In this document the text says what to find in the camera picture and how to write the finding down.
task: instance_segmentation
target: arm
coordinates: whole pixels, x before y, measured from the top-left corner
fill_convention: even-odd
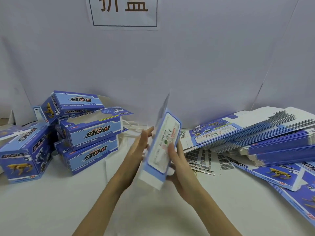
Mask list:
[[[153,127],[142,131],[141,135],[135,139],[119,169],[79,224],[73,236],[104,235],[120,195],[130,186],[137,173],[142,160],[142,152],[147,148],[148,137],[152,135],[152,131]]]
[[[180,196],[194,208],[209,234],[211,236],[242,236],[199,183],[186,161],[180,141],[177,144],[177,153],[174,145],[169,145],[168,155],[175,165],[175,173],[169,176],[168,180],[174,183]]]

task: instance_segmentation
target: forearm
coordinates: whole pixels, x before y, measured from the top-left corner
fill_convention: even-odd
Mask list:
[[[73,236],[102,236],[122,192],[119,178],[113,177]]]
[[[197,199],[193,207],[211,236],[242,236],[205,189]]]

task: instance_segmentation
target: table surface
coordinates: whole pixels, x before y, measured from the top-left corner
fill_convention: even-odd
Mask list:
[[[71,235],[116,172],[133,138],[118,152],[71,176],[59,159],[43,177],[8,184],[0,175],[0,235]],[[219,176],[197,173],[243,236],[313,236],[315,228],[267,182],[239,169]],[[161,191],[132,186],[118,201],[105,235],[209,235],[171,182]]]

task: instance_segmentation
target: person's right hand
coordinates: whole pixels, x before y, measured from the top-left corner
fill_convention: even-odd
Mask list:
[[[203,189],[199,183],[195,173],[190,168],[184,156],[183,146],[180,140],[177,143],[177,153],[174,150],[174,144],[168,146],[168,156],[175,165],[175,172],[171,176],[167,176],[167,180],[171,180],[179,195],[192,207],[197,202],[196,197]]]

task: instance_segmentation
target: sign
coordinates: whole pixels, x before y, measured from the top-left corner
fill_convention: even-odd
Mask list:
[[[157,29],[157,0],[86,0],[89,18],[100,29]]]

